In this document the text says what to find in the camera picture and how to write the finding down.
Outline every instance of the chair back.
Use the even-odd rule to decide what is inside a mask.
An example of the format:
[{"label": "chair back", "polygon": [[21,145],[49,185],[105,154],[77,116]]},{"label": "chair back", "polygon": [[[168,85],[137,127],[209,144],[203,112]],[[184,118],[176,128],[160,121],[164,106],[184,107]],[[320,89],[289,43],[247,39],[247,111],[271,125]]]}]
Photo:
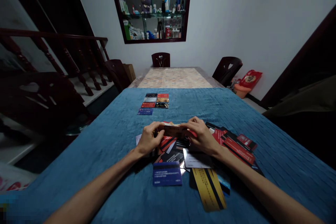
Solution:
[{"label": "chair back", "polygon": [[157,52],[152,54],[153,67],[170,67],[170,54]]},{"label": "chair back", "polygon": [[89,115],[73,84],[57,72],[0,79],[0,89],[0,113],[40,134],[62,134],[79,115]]},{"label": "chair back", "polygon": [[224,87],[227,87],[242,65],[242,61],[239,58],[223,57],[212,77]]},{"label": "chair back", "polygon": [[107,70],[110,72],[112,81],[117,87],[119,93],[127,88],[131,82],[127,76],[126,70],[120,59],[110,59],[105,62]]}]

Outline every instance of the gold card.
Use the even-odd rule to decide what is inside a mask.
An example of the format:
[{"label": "gold card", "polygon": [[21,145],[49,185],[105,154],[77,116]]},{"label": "gold card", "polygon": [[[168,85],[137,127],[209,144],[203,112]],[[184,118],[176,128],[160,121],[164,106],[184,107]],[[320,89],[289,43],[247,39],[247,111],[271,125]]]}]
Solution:
[{"label": "gold card", "polygon": [[213,169],[192,168],[197,189],[206,212],[226,208],[225,197],[216,172]]},{"label": "gold card", "polygon": [[169,102],[169,98],[157,98],[156,102]]}]

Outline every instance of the table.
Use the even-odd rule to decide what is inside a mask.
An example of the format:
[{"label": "table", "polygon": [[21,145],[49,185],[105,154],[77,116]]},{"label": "table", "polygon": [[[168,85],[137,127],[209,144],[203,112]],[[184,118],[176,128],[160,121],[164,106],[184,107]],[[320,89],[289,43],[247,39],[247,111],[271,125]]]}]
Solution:
[{"label": "table", "polygon": [[[146,93],[168,93],[169,109],[136,115]],[[186,122],[197,115],[254,140],[256,161],[266,178],[322,218],[335,220],[336,172],[272,124],[229,89],[125,89],[10,206],[8,218],[44,221],[97,175],[135,147],[135,136],[152,121]],[[152,165],[130,171],[108,197],[93,223],[268,223],[270,215],[231,177],[227,209],[204,212],[198,191],[153,187]]]},{"label": "table", "polygon": [[147,68],[129,88],[224,88],[200,67]]}]

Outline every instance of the forearm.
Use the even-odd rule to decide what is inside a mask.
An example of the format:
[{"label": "forearm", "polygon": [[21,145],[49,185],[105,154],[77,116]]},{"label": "forearm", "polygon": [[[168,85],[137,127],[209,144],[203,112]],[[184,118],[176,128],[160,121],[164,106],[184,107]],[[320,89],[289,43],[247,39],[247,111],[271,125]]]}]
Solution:
[{"label": "forearm", "polygon": [[118,163],[78,191],[45,223],[88,223],[115,185],[140,158],[140,154],[131,150]]},{"label": "forearm", "polygon": [[228,166],[278,223],[323,223],[308,209],[220,146],[214,157]]}]

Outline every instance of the hand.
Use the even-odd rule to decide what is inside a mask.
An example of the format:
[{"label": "hand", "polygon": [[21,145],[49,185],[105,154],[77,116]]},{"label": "hand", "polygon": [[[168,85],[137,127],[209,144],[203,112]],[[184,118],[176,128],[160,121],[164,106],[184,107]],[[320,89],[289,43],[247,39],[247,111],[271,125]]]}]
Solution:
[{"label": "hand", "polygon": [[[163,130],[164,125],[163,122],[152,122],[150,125],[144,127],[140,141],[135,148],[135,151],[137,151],[141,157],[146,156],[160,144],[163,134],[165,133]],[[155,129],[161,129],[157,137],[153,135]]]},{"label": "hand", "polygon": [[195,137],[189,131],[185,133],[192,144],[204,153],[214,156],[220,149],[219,143],[214,139],[204,121],[198,117],[193,117],[187,123],[180,124],[180,127],[186,127],[197,134]]}]

